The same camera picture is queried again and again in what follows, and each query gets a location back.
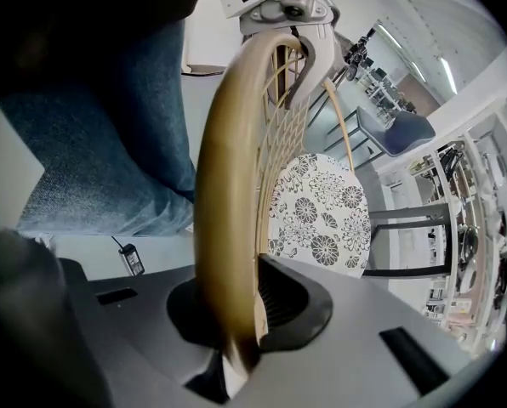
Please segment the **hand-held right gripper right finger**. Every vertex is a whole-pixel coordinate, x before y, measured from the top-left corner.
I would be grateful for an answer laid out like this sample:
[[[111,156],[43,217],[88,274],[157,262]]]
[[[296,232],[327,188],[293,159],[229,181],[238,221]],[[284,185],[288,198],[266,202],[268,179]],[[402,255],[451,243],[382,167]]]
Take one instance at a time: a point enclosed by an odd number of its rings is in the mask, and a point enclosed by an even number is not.
[[[247,407],[454,407],[469,359],[443,331],[365,280],[262,257],[277,325],[263,337]]]

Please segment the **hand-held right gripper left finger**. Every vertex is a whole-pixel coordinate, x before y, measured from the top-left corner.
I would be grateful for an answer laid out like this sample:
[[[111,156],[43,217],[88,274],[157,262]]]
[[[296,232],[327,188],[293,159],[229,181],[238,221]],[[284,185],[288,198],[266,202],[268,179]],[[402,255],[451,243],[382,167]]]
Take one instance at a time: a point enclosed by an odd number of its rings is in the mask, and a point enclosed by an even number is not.
[[[223,407],[219,330],[193,269],[89,281],[61,259],[73,309],[115,407]]]

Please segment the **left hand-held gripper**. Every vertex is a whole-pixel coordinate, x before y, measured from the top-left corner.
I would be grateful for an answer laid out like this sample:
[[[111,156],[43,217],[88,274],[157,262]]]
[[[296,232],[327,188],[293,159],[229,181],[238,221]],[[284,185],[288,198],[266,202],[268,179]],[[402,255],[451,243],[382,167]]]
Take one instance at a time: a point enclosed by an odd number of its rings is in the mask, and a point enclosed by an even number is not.
[[[220,0],[225,17],[238,18],[244,36],[296,26],[305,64],[286,99],[292,110],[325,80],[335,60],[333,26],[340,11],[332,0]]]

